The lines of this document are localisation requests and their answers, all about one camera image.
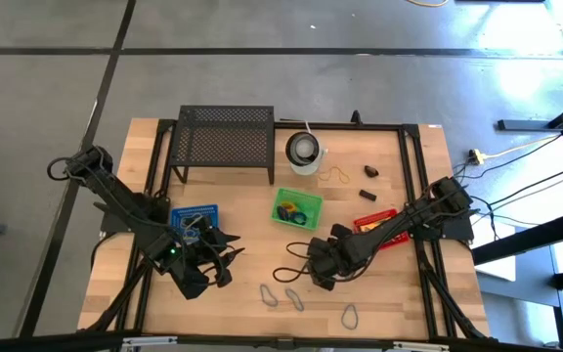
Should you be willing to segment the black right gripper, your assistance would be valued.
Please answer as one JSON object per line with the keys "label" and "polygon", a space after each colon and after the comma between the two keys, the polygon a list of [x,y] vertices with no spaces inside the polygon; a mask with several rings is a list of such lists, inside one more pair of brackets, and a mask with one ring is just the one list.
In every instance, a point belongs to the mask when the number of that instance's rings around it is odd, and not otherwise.
{"label": "black right gripper", "polygon": [[334,224],[326,240],[310,240],[306,264],[314,285],[332,291],[336,283],[346,283],[354,278],[355,262],[349,246],[353,235],[350,228]]}

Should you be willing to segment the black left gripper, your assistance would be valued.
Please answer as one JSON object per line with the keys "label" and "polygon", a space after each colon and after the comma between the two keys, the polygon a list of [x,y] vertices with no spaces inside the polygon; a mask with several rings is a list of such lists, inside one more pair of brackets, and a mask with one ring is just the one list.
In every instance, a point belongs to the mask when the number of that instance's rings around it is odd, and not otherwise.
{"label": "black left gripper", "polygon": [[218,227],[211,224],[207,217],[202,217],[195,228],[199,230],[198,240],[191,242],[189,248],[195,250],[194,261],[196,265],[212,264],[203,271],[204,274],[214,269],[216,271],[212,286],[223,287],[232,281],[232,275],[228,267],[236,257],[244,251],[243,248],[235,249],[223,254],[223,251],[232,248],[230,242],[240,239],[240,236],[229,235],[222,232]]}

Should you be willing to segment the light blue rubber band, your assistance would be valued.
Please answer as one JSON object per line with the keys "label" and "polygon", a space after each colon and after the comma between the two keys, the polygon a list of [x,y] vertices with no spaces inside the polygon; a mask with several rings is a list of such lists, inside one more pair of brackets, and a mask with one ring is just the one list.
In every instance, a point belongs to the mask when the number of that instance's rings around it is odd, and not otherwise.
{"label": "light blue rubber band", "polygon": [[286,296],[290,299],[296,311],[303,312],[305,310],[305,306],[299,294],[295,290],[293,290],[292,288],[286,288],[284,292]]}
{"label": "light blue rubber band", "polygon": [[348,304],[341,315],[340,322],[346,330],[355,330],[359,325],[359,315],[354,304]]}

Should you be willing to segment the green plastic basket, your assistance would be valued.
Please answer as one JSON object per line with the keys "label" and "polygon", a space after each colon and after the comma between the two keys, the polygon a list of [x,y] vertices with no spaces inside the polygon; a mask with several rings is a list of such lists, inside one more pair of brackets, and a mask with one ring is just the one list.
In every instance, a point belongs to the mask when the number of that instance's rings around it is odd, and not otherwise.
{"label": "green plastic basket", "polygon": [[[280,203],[282,201],[287,200],[287,201],[293,202],[293,196],[296,195],[296,194],[304,194],[304,195],[307,195],[307,196],[312,198],[312,202],[309,206],[304,207],[304,208],[298,208],[298,210],[297,210],[297,211],[305,213],[308,217],[307,223],[304,226],[299,226],[297,224],[294,224],[294,223],[291,222],[291,220],[288,221],[288,222],[282,221],[282,220],[279,219],[278,214],[277,214],[277,206],[280,205]],[[288,188],[279,188],[277,195],[275,196],[275,199],[273,201],[273,207],[272,207],[272,210],[271,210],[271,219],[276,221],[276,222],[280,222],[280,223],[285,224],[285,225],[297,227],[297,228],[300,228],[300,229],[303,229],[303,230],[315,231],[318,228],[320,220],[321,220],[323,203],[324,203],[324,200],[320,196],[315,196],[315,195],[312,195],[312,194],[308,194],[308,193],[305,193],[305,192],[301,192],[301,191],[297,191],[297,190],[293,190],[293,189],[288,189]]]}

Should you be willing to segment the blue plastic basket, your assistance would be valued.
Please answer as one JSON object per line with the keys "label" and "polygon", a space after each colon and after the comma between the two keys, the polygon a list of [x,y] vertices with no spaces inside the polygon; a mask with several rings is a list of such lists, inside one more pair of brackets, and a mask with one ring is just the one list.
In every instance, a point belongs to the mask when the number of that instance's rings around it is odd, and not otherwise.
{"label": "blue plastic basket", "polygon": [[179,233],[184,237],[186,242],[195,242],[198,240],[199,230],[192,226],[190,230],[183,233],[180,229],[180,220],[182,217],[190,217],[195,214],[200,214],[202,217],[207,217],[211,224],[215,227],[219,225],[219,211],[217,204],[198,205],[190,207],[180,207],[171,210],[170,225],[175,227]]}

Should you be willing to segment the black desk foot bar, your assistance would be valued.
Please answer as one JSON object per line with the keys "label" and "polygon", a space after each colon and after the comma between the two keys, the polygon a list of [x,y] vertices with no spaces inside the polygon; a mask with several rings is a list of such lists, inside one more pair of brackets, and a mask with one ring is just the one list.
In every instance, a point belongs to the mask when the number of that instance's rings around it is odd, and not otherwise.
{"label": "black desk foot bar", "polygon": [[545,132],[563,128],[563,112],[550,120],[501,119],[497,122],[499,131]]}
{"label": "black desk foot bar", "polygon": [[563,241],[563,216],[472,250],[475,265],[515,256]]}

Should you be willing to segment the red plastic basket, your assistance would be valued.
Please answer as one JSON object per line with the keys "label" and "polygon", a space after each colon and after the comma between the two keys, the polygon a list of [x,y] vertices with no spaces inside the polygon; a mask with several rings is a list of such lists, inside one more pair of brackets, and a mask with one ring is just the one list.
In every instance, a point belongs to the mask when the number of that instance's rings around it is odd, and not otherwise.
{"label": "red plastic basket", "polygon": [[[358,218],[353,221],[353,230],[356,234],[362,233],[359,229],[361,225],[365,225],[368,223],[372,223],[375,221],[383,220],[383,222],[390,220],[391,218],[395,217],[398,214],[396,209],[388,209],[384,211],[380,211],[377,213],[373,213],[371,215],[367,215],[361,218]],[[392,247],[404,242],[408,242],[410,240],[410,236],[407,232],[403,232],[397,236],[395,236],[392,240],[385,242],[379,249],[383,250],[388,247]]]}

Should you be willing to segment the white cylinder with black rim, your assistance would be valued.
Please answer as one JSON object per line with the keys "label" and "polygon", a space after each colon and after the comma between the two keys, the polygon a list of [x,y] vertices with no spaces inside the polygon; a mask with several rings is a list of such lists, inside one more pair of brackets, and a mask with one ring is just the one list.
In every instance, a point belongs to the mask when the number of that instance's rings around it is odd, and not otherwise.
{"label": "white cylinder with black rim", "polygon": [[291,169],[298,175],[315,174],[324,161],[328,149],[309,132],[297,132],[290,136],[285,145],[285,155]]}

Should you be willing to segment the black mesh metal shelf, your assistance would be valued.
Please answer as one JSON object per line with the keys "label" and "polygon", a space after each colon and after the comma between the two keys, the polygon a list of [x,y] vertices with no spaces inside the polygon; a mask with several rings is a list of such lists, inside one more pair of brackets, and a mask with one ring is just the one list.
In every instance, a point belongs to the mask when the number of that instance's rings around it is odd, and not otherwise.
{"label": "black mesh metal shelf", "polygon": [[192,167],[264,168],[275,183],[272,106],[182,106],[168,166],[182,183]]}

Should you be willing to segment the black front crossbeam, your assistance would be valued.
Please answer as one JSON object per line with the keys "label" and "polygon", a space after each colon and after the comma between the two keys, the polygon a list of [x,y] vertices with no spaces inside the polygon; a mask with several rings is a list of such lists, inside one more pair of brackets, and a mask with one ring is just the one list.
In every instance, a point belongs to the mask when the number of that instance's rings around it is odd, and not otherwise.
{"label": "black front crossbeam", "polygon": [[124,338],[137,336],[177,336],[178,343],[171,345],[250,346],[253,348],[267,347],[282,351],[309,347],[390,350],[394,341],[415,341],[449,345],[451,352],[563,352],[563,349],[503,343],[493,338],[436,337],[427,340],[403,340],[196,334],[142,335],[136,330],[82,331],[69,334],[5,338],[0,339],[0,352],[94,352],[120,348]]}

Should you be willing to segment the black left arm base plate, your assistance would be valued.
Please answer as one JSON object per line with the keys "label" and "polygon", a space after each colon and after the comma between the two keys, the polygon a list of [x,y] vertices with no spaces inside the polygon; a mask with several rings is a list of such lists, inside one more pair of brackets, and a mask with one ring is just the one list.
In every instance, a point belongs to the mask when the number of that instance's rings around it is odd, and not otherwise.
{"label": "black left arm base plate", "polygon": [[[170,212],[169,198],[153,198],[145,194],[135,193],[134,200],[151,221],[162,224],[166,224],[168,222]],[[129,232],[129,227],[116,215],[110,213],[105,204],[94,202],[93,205],[104,213],[100,227],[102,232]]]}

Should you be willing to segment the silver bracket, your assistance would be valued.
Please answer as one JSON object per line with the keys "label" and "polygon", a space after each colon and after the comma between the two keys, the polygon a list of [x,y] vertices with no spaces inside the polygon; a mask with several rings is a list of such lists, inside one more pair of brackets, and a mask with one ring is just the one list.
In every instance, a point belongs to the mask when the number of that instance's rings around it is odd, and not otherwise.
{"label": "silver bracket", "polygon": [[415,341],[394,341],[392,350],[403,350],[407,352],[451,352],[449,345]]}
{"label": "silver bracket", "polygon": [[147,346],[171,345],[177,343],[177,336],[137,336],[124,338],[121,347],[135,350]]}

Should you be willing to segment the black table frame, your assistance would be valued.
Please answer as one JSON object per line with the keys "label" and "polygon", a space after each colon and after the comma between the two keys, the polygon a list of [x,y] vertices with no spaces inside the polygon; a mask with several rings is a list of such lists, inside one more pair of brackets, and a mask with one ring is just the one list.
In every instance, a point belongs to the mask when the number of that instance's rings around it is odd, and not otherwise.
{"label": "black table frame", "polygon": [[[296,276],[311,233],[271,219],[279,188],[320,196],[323,208],[317,236],[326,237],[335,223],[350,225],[355,219],[388,208],[401,208],[409,193],[421,189],[415,165],[404,167],[401,148],[411,148],[411,136],[383,129],[355,129],[337,124],[318,136],[328,149],[325,171],[340,167],[349,184],[336,177],[324,182],[318,176],[294,174],[283,149],[292,129],[282,124],[276,132],[275,183],[260,168],[194,168],[187,183],[172,179],[168,195],[176,207],[215,203],[220,226],[240,236],[243,248],[231,265],[232,282],[207,289],[200,297],[183,297],[168,276],[154,275],[144,312],[130,308],[125,327],[140,326],[145,333],[240,335],[271,337],[375,338],[424,340],[428,336],[423,296],[412,242],[381,251],[368,270],[351,283],[332,291],[315,286],[307,276]],[[366,165],[378,170],[369,178]],[[365,190],[376,201],[359,196]],[[259,286],[266,284],[279,300],[268,307]],[[284,290],[295,290],[304,306],[295,310]],[[354,304],[359,315],[355,330],[342,327],[344,308]]]}

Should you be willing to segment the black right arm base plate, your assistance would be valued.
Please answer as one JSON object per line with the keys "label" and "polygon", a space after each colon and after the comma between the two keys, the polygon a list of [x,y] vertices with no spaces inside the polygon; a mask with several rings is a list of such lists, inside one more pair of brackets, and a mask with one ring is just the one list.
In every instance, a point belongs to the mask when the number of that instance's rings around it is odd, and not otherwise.
{"label": "black right arm base plate", "polygon": [[468,216],[447,219],[438,225],[422,224],[408,230],[413,238],[424,241],[472,241],[474,234]]}

